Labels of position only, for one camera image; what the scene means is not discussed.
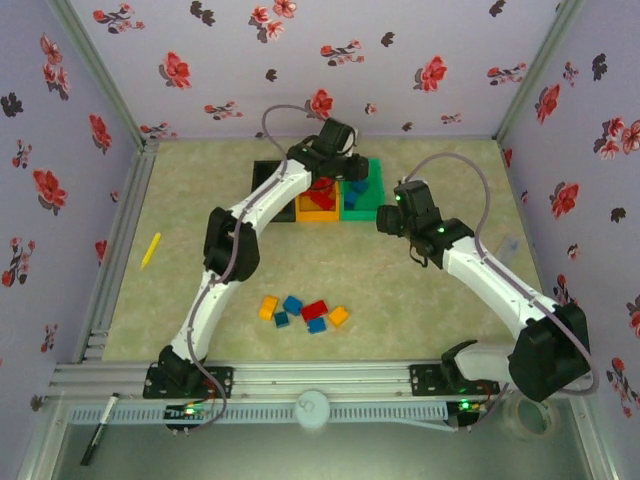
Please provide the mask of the clear plastic piece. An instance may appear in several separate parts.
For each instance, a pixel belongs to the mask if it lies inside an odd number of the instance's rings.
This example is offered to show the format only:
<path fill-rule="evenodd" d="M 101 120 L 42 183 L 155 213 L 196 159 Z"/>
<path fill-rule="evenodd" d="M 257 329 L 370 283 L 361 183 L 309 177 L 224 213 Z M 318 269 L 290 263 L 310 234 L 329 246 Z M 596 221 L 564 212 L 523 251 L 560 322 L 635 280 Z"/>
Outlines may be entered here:
<path fill-rule="evenodd" d="M 495 252 L 495 257 L 505 266 L 508 266 L 517 254 L 521 246 L 521 238 L 507 234 L 501 241 Z"/>

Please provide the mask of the small circuit board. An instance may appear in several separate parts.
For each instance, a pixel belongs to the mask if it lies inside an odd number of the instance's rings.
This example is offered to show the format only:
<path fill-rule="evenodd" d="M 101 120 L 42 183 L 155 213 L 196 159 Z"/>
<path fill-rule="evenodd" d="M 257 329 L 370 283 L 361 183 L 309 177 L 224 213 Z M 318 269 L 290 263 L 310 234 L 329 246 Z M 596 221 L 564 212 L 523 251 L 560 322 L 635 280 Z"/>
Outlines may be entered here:
<path fill-rule="evenodd" d="M 486 401 L 472 401 L 463 399 L 447 403 L 447 412 L 450 417 L 461 414 L 478 414 L 486 411 Z"/>
<path fill-rule="evenodd" d="M 211 416 L 211 412 L 211 403 L 173 404 L 165 408 L 163 418 L 169 421 L 204 421 Z"/>

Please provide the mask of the aluminium frame post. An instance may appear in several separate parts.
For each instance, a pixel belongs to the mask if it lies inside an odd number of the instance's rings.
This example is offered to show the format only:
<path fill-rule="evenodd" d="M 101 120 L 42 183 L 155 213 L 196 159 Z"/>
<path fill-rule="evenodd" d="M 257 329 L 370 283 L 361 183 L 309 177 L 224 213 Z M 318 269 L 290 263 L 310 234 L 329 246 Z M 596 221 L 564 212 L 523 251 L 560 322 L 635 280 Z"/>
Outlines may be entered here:
<path fill-rule="evenodd" d="M 543 77 L 548 64 L 553 59 L 555 51 L 560 47 L 564 38 L 571 31 L 572 24 L 579 15 L 586 0 L 561 0 L 551 27 L 538 49 L 528 73 L 521 83 L 513 101 L 509 105 L 499 128 L 493 139 L 501 144 L 516 126 L 517 121 L 526 109 L 526 102 L 532 95 L 540 79 Z"/>
<path fill-rule="evenodd" d="M 70 0 L 45 0 L 58 22 L 69 36 L 71 43 L 76 48 L 83 60 L 85 67 L 99 87 L 116 116 L 125 127 L 129 137 L 134 142 L 138 151 L 142 152 L 145 141 L 139 133 L 134 118 L 119 92 L 114 79 L 99 54 L 94 42 L 83 26 L 81 19 Z"/>

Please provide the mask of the green plastic bin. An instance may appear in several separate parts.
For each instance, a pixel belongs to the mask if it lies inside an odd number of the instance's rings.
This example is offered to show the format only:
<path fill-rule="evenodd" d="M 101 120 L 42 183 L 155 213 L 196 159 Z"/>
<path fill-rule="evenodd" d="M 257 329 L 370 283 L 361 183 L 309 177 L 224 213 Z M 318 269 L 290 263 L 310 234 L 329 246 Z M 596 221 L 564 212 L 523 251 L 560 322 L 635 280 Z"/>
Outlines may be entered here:
<path fill-rule="evenodd" d="M 368 190 L 358 195 L 356 206 L 353 210 L 344 209 L 344 195 L 351 191 L 350 181 L 340 183 L 341 188 L 341 221 L 374 221 L 376 219 L 377 208 L 385 202 L 384 182 L 380 160 L 373 158 L 369 160 L 369 173 L 365 179 L 369 182 Z"/>

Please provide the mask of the black plastic bin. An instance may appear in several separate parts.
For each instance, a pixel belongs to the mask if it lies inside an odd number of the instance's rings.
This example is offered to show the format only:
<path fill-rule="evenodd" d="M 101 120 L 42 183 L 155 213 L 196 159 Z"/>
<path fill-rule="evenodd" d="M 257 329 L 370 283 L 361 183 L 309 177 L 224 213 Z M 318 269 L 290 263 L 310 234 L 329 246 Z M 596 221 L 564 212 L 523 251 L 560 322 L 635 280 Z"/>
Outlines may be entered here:
<path fill-rule="evenodd" d="M 257 190 L 279 169 L 279 166 L 279 160 L 255 160 L 253 162 L 251 191 Z M 272 219 L 273 223 L 294 223 L 295 221 L 295 200 L 289 201 Z"/>

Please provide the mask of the clear tape roll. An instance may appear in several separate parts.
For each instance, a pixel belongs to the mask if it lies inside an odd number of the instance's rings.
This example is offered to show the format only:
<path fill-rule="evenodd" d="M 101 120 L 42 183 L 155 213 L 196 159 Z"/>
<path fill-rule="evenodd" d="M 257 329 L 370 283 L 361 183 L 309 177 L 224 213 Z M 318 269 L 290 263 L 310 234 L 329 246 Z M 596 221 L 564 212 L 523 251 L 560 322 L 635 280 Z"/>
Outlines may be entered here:
<path fill-rule="evenodd" d="M 560 426 L 560 412 L 549 401 L 536 402 L 521 392 L 509 393 L 502 408 L 504 426 L 522 441 L 547 439 Z"/>

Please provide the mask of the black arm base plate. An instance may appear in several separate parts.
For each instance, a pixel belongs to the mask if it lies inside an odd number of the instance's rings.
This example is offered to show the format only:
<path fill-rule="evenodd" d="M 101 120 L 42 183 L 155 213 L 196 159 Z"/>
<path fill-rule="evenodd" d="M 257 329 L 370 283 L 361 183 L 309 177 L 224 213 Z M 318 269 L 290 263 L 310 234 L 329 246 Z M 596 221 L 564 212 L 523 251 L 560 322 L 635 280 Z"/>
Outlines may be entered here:
<path fill-rule="evenodd" d="M 412 364 L 408 367 L 411 393 L 417 397 L 494 396 L 500 384 L 490 380 L 449 379 L 440 364 Z"/>
<path fill-rule="evenodd" d="M 234 369 L 230 366 L 206 366 L 208 375 L 215 378 L 227 398 L 231 397 Z M 157 364 L 152 364 L 143 385 L 144 399 L 206 399 L 213 396 L 222 398 L 216 384 L 196 367 L 188 371 L 185 384 L 171 380 L 168 374 Z"/>

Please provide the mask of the long aluminium mounting rail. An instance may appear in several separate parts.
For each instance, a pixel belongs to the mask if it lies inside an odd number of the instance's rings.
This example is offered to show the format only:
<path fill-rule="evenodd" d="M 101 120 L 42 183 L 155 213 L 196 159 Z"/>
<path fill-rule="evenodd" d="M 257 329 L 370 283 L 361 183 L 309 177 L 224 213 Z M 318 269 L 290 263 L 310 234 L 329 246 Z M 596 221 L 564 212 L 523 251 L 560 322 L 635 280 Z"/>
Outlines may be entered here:
<path fill-rule="evenodd" d="M 349 362 L 214 362 L 234 369 L 231 403 L 286 402 L 308 390 L 331 401 L 454 400 L 486 396 L 417 397 L 411 393 L 408 367 L 434 361 Z M 55 368 L 46 395 L 51 398 L 98 400 L 119 393 L 124 399 L 144 399 L 144 363 L 88 362 Z"/>

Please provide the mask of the orange plastic bin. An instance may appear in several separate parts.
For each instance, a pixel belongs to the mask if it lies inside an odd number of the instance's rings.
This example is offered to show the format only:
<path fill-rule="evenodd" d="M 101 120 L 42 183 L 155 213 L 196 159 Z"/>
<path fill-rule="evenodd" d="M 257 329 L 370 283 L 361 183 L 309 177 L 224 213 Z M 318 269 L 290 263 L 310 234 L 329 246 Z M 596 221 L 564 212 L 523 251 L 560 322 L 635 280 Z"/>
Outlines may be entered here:
<path fill-rule="evenodd" d="M 341 188 L 340 183 L 335 181 L 330 188 L 335 192 L 336 204 L 335 209 L 331 211 L 323 211 L 319 209 L 309 209 L 309 204 L 304 198 L 309 189 L 295 198 L 295 210 L 297 222 L 337 222 L 340 220 L 341 215 Z"/>

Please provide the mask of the black marker pen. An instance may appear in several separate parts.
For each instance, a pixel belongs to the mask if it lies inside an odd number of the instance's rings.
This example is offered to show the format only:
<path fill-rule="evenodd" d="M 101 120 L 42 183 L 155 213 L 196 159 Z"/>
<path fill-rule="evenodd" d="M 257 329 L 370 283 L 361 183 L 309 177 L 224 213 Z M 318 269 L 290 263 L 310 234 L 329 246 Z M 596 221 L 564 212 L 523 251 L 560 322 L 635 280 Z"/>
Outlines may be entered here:
<path fill-rule="evenodd" d="M 106 429 L 106 426 L 108 425 L 110 418 L 112 416 L 112 413 L 115 409 L 116 404 L 118 403 L 120 399 L 120 394 L 114 392 L 110 397 L 109 400 L 107 401 L 106 407 L 103 411 L 103 413 L 100 416 L 98 425 L 96 426 L 93 435 L 91 437 L 91 440 L 89 441 L 84 454 L 81 458 L 80 461 L 80 465 L 81 466 L 89 466 L 92 458 L 95 454 L 95 451 L 97 450 L 98 444 L 100 442 L 100 439 Z"/>

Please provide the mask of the yellow pencil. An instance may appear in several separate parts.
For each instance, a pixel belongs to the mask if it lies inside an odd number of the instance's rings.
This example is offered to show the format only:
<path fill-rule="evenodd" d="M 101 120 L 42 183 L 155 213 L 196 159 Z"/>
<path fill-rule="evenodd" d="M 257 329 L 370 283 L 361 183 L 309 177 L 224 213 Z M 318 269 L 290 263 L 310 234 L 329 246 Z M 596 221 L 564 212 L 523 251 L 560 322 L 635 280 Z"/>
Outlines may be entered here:
<path fill-rule="evenodd" d="M 140 264 L 140 269 L 143 270 L 146 268 L 146 266 L 150 263 L 151 259 L 153 258 L 153 255 L 160 243 L 160 240 L 162 238 L 162 235 L 160 232 L 156 232 L 153 236 L 153 238 L 150 241 L 150 244 L 148 246 L 148 248 L 146 249 L 143 258 L 141 260 L 141 264 Z"/>

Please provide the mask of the white round knob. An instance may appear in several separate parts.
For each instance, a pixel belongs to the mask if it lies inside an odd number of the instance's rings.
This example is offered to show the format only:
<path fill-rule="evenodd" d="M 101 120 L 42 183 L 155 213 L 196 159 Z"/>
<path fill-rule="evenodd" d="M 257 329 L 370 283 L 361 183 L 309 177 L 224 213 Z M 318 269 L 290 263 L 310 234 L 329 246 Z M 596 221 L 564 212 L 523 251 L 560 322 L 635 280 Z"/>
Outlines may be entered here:
<path fill-rule="evenodd" d="M 317 390 L 305 391 L 294 404 L 295 419 L 306 430 L 322 429 L 329 422 L 330 414 L 328 398 Z"/>

